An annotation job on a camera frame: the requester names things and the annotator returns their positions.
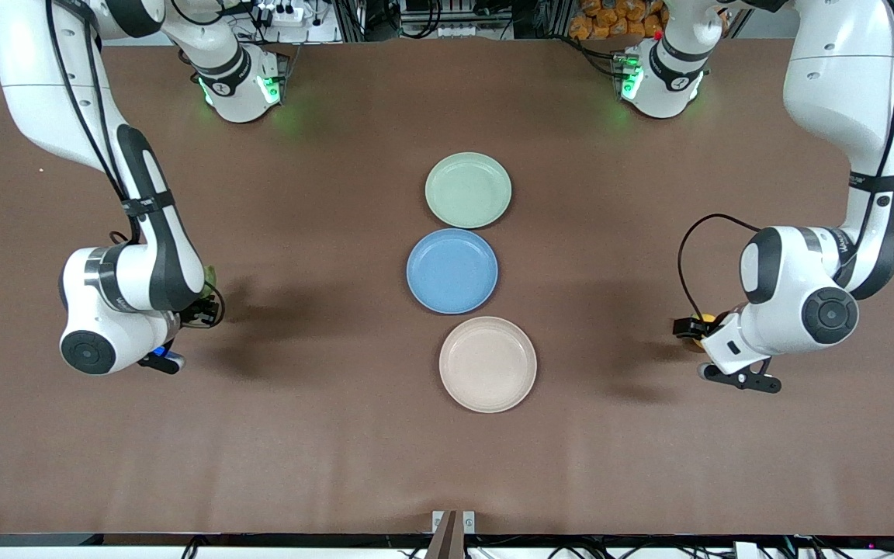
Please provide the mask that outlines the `yellow lemon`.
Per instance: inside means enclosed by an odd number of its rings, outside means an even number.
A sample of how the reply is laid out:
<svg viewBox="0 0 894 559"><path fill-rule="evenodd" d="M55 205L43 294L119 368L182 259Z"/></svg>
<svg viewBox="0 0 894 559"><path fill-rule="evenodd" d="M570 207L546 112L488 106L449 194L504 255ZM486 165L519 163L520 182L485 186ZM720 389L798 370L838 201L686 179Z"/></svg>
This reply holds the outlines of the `yellow lemon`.
<svg viewBox="0 0 894 559"><path fill-rule="evenodd" d="M717 329L716 322L717 316L714 314L692 314L691 325L689 325L691 343L699 347L701 351L705 350L705 339Z"/></svg>

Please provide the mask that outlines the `brown table mat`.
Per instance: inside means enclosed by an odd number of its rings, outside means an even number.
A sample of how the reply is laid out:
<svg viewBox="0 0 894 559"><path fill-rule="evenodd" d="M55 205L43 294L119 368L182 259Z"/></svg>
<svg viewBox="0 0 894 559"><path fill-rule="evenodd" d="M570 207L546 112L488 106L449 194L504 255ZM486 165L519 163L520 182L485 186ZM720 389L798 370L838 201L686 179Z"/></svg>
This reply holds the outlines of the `brown table mat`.
<svg viewBox="0 0 894 559"><path fill-rule="evenodd" d="M303 47L284 106L234 125L173 47L107 47L227 298L174 376L64 363L59 272L125 218L0 88L0 532L419 532L465 509L497 533L894 534L894 277L850 339L773 362L777 395L700 379L671 336L697 219L844 219L847 159L783 107L790 50L723 42L695 102L650 120L564 43ZM445 391L463 319L404 273L440 226L427 174L462 151L512 180L476 314L539 362L500 414Z"/></svg>

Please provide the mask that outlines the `beige round plate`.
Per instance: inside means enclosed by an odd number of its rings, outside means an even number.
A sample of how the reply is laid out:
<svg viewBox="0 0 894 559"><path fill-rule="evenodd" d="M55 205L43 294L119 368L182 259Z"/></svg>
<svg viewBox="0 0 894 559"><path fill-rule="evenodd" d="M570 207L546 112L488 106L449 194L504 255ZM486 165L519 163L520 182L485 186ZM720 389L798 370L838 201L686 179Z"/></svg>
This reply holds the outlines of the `beige round plate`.
<svg viewBox="0 0 894 559"><path fill-rule="evenodd" d="M447 334L438 371L447 394L470 411L514 409L532 392L537 354L531 337L514 322L476 316Z"/></svg>

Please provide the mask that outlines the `blue round plate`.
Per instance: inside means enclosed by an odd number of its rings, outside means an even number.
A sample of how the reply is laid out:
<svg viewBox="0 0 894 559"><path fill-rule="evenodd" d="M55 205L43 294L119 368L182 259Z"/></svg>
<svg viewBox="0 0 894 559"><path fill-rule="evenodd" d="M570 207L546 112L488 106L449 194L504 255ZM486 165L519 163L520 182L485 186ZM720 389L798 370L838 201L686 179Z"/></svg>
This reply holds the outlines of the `blue round plate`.
<svg viewBox="0 0 894 559"><path fill-rule="evenodd" d="M412 296L436 314L468 314L492 297L500 266L479 234L444 227L411 249L405 266Z"/></svg>

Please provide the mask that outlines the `green round plate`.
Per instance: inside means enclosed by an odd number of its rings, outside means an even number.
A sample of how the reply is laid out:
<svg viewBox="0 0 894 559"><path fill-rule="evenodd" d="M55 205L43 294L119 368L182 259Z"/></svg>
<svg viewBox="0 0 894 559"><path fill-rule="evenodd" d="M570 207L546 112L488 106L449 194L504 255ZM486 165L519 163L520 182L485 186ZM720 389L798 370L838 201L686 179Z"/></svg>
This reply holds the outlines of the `green round plate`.
<svg viewBox="0 0 894 559"><path fill-rule="evenodd" d="M427 174L424 197L441 222L462 229L496 223L512 199L508 171L493 157L461 152L444 157Z"/></svg>

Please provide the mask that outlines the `orange snack bag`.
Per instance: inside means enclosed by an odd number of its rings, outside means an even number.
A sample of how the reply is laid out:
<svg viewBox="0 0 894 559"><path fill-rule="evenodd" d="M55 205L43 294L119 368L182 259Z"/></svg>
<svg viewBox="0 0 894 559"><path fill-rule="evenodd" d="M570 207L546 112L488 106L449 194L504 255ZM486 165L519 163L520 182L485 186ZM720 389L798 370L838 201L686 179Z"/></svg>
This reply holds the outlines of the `orange snack bag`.
<svg viewBox="0 0 894 559"><path fill-rule="evenodd" d="M663 0L575 0L573 6L567 36L576 41L659 38L671 14Z"/></svg>

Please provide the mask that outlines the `metal edge bracket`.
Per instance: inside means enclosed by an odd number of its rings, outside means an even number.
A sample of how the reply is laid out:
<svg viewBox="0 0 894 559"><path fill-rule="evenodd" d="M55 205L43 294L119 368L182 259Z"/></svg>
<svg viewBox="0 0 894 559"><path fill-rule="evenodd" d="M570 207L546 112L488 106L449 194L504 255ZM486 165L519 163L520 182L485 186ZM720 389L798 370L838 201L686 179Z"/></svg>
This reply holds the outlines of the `metal edge bracket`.
<svg viewBox="0 0 894 559"><path fill-rule="evenodd" d="M469 559L466 537L475 534L475 512L433 513L433 535L424 559Z"/></svg>

